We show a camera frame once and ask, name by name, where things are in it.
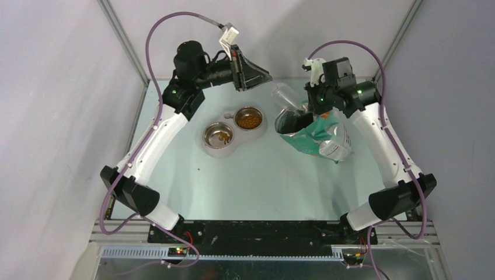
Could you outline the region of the brown kibble in left bowl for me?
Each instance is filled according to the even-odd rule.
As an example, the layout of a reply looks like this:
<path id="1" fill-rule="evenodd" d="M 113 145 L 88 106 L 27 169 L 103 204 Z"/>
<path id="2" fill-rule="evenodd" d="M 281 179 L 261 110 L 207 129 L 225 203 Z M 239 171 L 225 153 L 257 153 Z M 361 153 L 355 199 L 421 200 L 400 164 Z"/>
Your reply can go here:
<path id="1" fill-rule="evenodd" d="M 224 145 L 227 145 L 231 141 L 231 136 L 229 134 L 227 134 L 226 132 L 220 132 L 218 134 L 218 140 L 223 142 Z"/>

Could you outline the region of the right steel bowl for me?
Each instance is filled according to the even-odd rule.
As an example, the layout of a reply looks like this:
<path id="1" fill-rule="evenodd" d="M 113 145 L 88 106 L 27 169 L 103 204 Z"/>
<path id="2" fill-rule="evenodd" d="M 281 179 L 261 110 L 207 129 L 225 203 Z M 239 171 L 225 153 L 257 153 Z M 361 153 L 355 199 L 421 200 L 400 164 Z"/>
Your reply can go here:
<path id="1" fill-rule="evenodd" d="M 234 123 L 242 130 L 255 130 L 263 122 L 262 112 L 255 107 L 242 107 L 234 114 Z"/>

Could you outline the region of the brown kibble in bowl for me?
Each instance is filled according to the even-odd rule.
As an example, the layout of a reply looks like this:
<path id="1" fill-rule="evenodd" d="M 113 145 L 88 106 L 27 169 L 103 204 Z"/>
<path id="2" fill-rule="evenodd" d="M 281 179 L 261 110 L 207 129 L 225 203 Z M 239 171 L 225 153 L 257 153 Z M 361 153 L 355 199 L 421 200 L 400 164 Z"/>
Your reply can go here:
<path id="1" fill-rule="evenodd" d="M 227 134 L 226 132 L 220 132 L 218 134 L 218 140 L 223 142 L 224 145 L 227 145 L 231 141 L 231 136 L 229 134 Z"/>
<path id="2" fill-rule="evenodd" d="M 253 130 L 260 126 L 263 119 L 256 115 L 246 115 L 241 117 L 237 124 L 240 128 L 244 130 Z"/>

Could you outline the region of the left controller board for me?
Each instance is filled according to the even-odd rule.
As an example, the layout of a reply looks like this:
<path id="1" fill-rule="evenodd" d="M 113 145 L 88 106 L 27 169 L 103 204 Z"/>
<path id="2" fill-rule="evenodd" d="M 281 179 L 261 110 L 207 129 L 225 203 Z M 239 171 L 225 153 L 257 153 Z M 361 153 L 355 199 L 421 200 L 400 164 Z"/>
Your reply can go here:
<path id="1" fill-rule="evenodd" d="M 188 247 L 169 247 L 167 256 L 168 257 L 187 257 L 189 253 Z"/>

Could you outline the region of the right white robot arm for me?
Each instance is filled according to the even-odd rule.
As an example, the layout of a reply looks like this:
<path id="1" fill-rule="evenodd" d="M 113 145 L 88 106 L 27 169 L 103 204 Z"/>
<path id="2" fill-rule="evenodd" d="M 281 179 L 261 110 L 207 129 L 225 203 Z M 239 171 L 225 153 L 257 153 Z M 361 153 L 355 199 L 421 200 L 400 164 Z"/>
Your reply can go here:
<path id="1" fill-rule="evenodd" d="M 376 84 L 357 81 L 347 57 L 329 62 L 306 58 L 302 67 L 311 73 L 304 87 L 309 111 L 322 114 L 336 109 L 350 120 L 382 177 L 384 189 L 370 194 L 365 204 L 343 216 L 340 238 L 354 244 L 362 238 L 363 229 L 422 204 L 437 181 L 410 158 L 389 121 Z"/>

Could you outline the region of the steel bowl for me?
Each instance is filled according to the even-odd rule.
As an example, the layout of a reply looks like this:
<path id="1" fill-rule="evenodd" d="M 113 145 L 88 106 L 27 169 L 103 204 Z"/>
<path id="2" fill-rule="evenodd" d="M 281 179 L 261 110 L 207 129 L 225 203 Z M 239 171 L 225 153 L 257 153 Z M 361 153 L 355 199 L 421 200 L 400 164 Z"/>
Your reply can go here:
<path id="1" fill-rule="evenodd" d="M 233 128 L 225 122 L 212 123 L 203 132 L 204 144 L 212 149 L 227 147 L 233 141 L 233 138 Z"/>
<path id="2" fill-rule="evenodd" d="M 263 122 L 262 112 L 255 107 L 242 107 L 234 114 L 234 123 L 242 130 L 255 130 Z"/>

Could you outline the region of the brown kibble in right bowl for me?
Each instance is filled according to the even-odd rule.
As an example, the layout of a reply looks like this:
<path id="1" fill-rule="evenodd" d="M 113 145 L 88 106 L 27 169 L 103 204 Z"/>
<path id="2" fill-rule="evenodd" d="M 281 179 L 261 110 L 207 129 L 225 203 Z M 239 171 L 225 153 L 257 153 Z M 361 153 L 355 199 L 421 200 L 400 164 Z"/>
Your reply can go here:
<path id="1" fill-rule="evenodd" d="M 244 130 L 253 130 L 260 126 L 263 119 L 256 115 L 246 115 L 241 117 L 237 124 L 240 128 Z"/>

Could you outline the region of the teal pet food bag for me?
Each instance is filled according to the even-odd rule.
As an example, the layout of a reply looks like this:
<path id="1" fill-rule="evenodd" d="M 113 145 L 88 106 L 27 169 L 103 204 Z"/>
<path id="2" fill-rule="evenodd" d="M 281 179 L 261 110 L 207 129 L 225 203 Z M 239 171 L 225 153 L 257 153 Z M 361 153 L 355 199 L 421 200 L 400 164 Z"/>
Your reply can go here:
<path id="1" fill-rule="evenodd" d="M 342 162 L 353 154 L 350 135 L 339 111 L 320 115 L 308 109 L 308 102 L 295 110 L 282 110 L 274 122 L 276 133 L 298 152 Z"/>

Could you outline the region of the left steel bowl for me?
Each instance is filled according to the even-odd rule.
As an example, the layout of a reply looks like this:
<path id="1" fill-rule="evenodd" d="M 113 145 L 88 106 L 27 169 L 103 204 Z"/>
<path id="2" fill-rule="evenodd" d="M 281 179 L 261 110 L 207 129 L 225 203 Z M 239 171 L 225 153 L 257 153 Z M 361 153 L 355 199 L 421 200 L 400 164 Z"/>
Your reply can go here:
<path id="1" fill-rule="evenodd" d="M 203 132 L 204 144 L 212 149 L 227 147 L 233 141 L 233 138 L 233 128 L 225 122 L 212 123 Z"/>

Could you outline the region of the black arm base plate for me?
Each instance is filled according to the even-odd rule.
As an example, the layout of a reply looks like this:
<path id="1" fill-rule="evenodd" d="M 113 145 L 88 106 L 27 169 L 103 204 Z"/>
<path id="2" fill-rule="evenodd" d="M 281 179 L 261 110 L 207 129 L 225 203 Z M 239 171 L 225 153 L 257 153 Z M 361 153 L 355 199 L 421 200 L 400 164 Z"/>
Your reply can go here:
<path id="1" fill-rule="evenodd" d="M 333 246 L 377 243 L 366 229 L 326 220 L 185 220 L 172 233 L 151 226 L 147 241 L 177 244 L 181 237 L 201 256 L 233 257 L 333 257 Z"/>

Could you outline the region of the clear plastic scoop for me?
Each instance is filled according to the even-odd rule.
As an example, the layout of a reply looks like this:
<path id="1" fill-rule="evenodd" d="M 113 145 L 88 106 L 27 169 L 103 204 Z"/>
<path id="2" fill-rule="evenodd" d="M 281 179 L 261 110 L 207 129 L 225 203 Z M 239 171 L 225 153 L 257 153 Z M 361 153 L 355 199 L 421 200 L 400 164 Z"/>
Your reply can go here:
<path id="1" fill-rule="evenodd" d="M 275 83 L 272 86 L 271 96 L 273 102 L 283 110 L 304 111 L 304 95 L 296 92 L 286 83 Z"/>

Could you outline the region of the right controller board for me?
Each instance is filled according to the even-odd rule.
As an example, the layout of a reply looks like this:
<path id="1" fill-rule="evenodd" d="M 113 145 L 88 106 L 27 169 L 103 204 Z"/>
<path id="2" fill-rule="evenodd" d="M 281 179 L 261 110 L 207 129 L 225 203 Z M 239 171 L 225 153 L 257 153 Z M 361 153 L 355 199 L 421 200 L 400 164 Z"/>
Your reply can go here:
<path id="1" fill-rule="evenodd" d="M 347 269 L 350 268 L 361 268 L 363 266 L 365 259 L 364 253 L 344 253 L 343 254 L 343 265 L 346 266 Z"/>

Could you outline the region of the controller board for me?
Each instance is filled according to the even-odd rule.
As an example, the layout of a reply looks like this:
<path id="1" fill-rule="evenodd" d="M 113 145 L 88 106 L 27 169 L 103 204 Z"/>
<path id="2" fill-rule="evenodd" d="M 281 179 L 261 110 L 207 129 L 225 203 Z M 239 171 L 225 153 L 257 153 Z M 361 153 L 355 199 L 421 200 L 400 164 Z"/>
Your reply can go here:
<path id="1" fill-rule="evenodd" d="M 189 253 L 188 247 L 169 247 L 167 256 L 168 257 L 187 257 Z"/>
<path id="2" fill-rule="evenodd" d="M 344 253 L 343 254 L 343 265 L 346 266 L 347 269 L 350 268 L 361 268 L 363 266 L 365 259 L 364 253 Z"/>

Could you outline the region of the aluminium frame rail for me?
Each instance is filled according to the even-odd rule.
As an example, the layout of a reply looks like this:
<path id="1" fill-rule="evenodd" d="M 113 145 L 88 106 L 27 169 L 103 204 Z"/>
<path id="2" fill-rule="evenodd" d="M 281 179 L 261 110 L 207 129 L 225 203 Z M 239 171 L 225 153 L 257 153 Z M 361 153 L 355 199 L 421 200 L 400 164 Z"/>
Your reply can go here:
<path id="1" fill-rule="evenodd" d="M 130 257 L 144 259 L 166 259 L 166 260 L 193 260 L 199 258 L 201 260 L 269 260 L 269 261 L 323 261 L 332 260 L 340 261 L 343 259 L 344 253 L 367 253 L 370 249 L 436 249 L 440 246 L 440 241 L 432 224 L 426 227 L 426 234 L 421 240 L 413 240 L 409 238 L 405 231 L 414 231 L 420 229 L 419 222 L 404 222 L 403 227 L 398 227 L 393 222 L 386 222 L 382 225 L 368 231 L 367 237 L 376 237 L 376 244 L 365 243 L 362 248 L 356 245 L 337 245 L 332 247 L 333 257 L 233 257 L 233 256 L 201 256 L 198 249 L 192 245 L 190 241 L 185 241 L 184 238 L 178 238 L 177 244 L 151 244 L 148 243 L 148 231 L 150 225 L 146 221 L 132 220 L 125 227 L 113 235 L 106 235 L 101 230 L 99 225 L 94 225 L 93 232 L 90 236 L 92 243 L 103 245 L 104 257 Z M 169 247 L 188 247 L 189 253 L 187 257 L 168 257 L 167 252 Z"/>

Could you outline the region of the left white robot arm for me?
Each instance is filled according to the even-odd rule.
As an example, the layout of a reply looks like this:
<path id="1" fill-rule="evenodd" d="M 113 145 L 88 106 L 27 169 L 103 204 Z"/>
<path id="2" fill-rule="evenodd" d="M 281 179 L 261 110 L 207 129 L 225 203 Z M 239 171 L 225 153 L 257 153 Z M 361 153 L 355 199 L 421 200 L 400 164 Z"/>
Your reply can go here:
<path id="1" fill-rule="evenodd" d="M 175 69 L 164 90 L 158 90 L 156 116 L 139 142 L 116 167 L 105 166 L 100 177 L 113 197 L 158 228 L 171 243 L 184 237 L 182 216 L 161 200 L 148 181 L 172 139 L 192 119 L 205 100 L 204 89 L 226 83 L 239 92 L 272 81 L 269 71 L 248 60 L 234 44 L 210 59 L 198 41 L 181 43 L 173 59 Z"/>

